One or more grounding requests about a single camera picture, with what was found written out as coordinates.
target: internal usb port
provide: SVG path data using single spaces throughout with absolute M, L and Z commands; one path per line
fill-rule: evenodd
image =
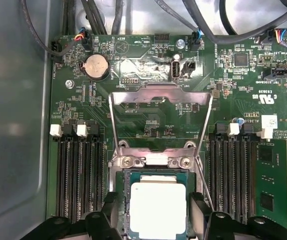
M 180 77 L 180 63 L 178 61 L 171 62 L 171 78 L 177 79 Z

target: white label sticker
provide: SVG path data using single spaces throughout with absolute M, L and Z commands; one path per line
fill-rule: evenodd
M 261 115 L 261 128 L 262 129 L 278 129 L 278 116 L 277 115 Z

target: capacitor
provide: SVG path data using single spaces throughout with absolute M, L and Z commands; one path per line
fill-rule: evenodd
M 175 55 L 173 55 L 173 60 L 175 60 L 175 61 L 179 61 L 180 60 L 180 55 L 179 54 L 175 54 Z
M 105 56 L 93 54 L 81 63 L 81 70 L 93 81 L 102 81 L 110 74 L 110 64 Z
M 242 125 L 244 125 L 245 120 L 242 117 L 235 117 L 234 119 L 232 119 L 232 122 L 239 124 L 239 127 L 241 127 Z

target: green circuit board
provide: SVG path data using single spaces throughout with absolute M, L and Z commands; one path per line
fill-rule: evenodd
M 147 83 L 176 83 L 185 92 L 211 92 L 212 109 L 201 149 L 205 166 L 209 160 L 208 133 L 214 131 L 216 123 L 228 125 L 235 118 L 243 118 L 245 123 L 252 125 L 254 133 L 266 125 L 274 128 L 274 140 L 269 146 L 272 149 L 269 150 L 272 152 L 270 162 L 262 161 L 260 153 L 266 141 L 256 143 L 254 214 L 269 217 L 287 228 L 287 76 L 263 77 L 271 69 L 287 68 L 287 49 L 277 44 L 260 44 L 256 39 L 234 45 L 216 45 L 202 38 L 199 49 L 191 51 L 190 37 L 170 35 L 168 42 L 159 44 L 155 43 L 154 35 L 94 36 L 91 52 L 77 44 L 64 55 L 62 63 L 53 64 L 50 124 L 76 128 L 78 121 L 90 121 L 99 127 L 101 145 L 98 148 L 102 163 L 96 168 L 102 168 L 102 178 L 100 182 L 92 179 L 90 187 L 96 188 L 100 184 L 100 194 L 104 196 L 109 189 L 108 162 L 115 149 L 108 103 L 110 93 L 135 92 Z M 57 42 L 64 47 L 72 39 L 73 36 L 62 36 Z M 185 41 L 185 48 L 176 47 L 179 39 Z M 90 54 L 102 54 L 109 61 L 110 74 L 106 79 L 91 81 L 81 71 L 80 62 Z M 177 79 L 169 77 L 170 62 L 175 54 L 180 56 L 181 69 L 186 61 L 195 63 L 191 75 Z M 65 86 L 67 80 L 73 81 L 71 89 Z M 197 139 L 206 112 L 191 103 L 171 104 L 164 97 L 154 98 L 150 103 L 121 104 L 115 107 L 118 137 L 131 147 L 152 151 L 182 148 L 186 141 Z M 96 146 L 90 143 L 89 148 Z M 58 142 L 53 138 L 49 151 L 47 215 L 53 216 L 58 214 L 60 152 Z M 273 209 L 263 207 L 271 202 Z

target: dimm slot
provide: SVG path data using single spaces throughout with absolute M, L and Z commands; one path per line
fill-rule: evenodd
M 78 196 L 79 196 L 79 143 L 75 141 L 73 143 L 73 158 L 72 158 L 72 196 L 71 196 L 71 205 L 72 205 L 72 217 L 71 221 L 75 223 L 77 221 L 77 211 L 78 211 Z
M 240 142 L 240 210 L 241 223 L 247 223 L 248 209 L 247 209 L 247 142 L 242 140 Z
M 56 215 L 64 216 L 66 179 L 66 142 L 58 143 Z
M 100 210 L 103 200 L 103 145 L 101 142 L 94 142 L 93 145 L 93 209 Z
M 217 210 L 222 212 L 222 197 L 223 197 L 223 188 L 222 188 L 222 146 L 221 141 L 216 141 L 216 151 L 215 151 L 215 164 L 214 164 L 214 174 L 215 174 L 215 189 L 216 189 L 216 206 Z
M 252 217 L 255 215 L 255 162 L 257 157 L 257 144 L 254 142 L 247 143 L 248 158 L 248 174 L 247 174 L 247 199 L 248 199 L 248 216 Z
M 89 151 L 89 161 L 85 163 L 85 212 L 92 212 L 93 211 L 93 175 L 92 175 L 92 168 L 93 168 L 93 143 L 91 142 L 88 146 Z
M 228 189 L 228 183 L 229 183 L 228 174 L 230 168 L 230 166 L 228 165 L 228 141 L 223 141 L 222 153 L 223 153 L 222 172 L 221 172 L 221 176 L 223 178 L 222 211 L 227 213 L 230 202 L 229 189 Z
M 233 141 L 228 143 L 228 213 L 235 214 L 235 145 Z
M 73 205 L 74 205 L 74 156 L 75 144 L 73 141 L 69 142 L 67 148 L 67 203 L 66 208 L 68 212 L 67 218 L 73 219 Z
M 234 143 L 234 195 L 235 195 L 235 214 L 234 219 L 237 221 L 240 220 L 241 217 L 241 191 L 240 191 L 240 145 L 238 141 Z
M 86 160 L 87 160 L 87 143 L 86 142 L 79 142 L 79 156 L 78 156 L 78 204 L 77 204 L 77 219 L 79 220 L 82 214 L 85 212 L 85 198 L 86 198 L 86 191 L 85 191 L 85 170 L 86 170 Z
M 211 194 L 211 199 L 214 203 L 214 208 L 217 209 L 217 203 L 214 201 L 217 198 L 216 195 L 216 178 L 214 174 L 214 168 L 215 168 L 215 149 L 216 149 L 216 142 L 211 141 L 210 142 L 210 161 L 209 161 L 209 188 L 210 188 L 210 194 Z

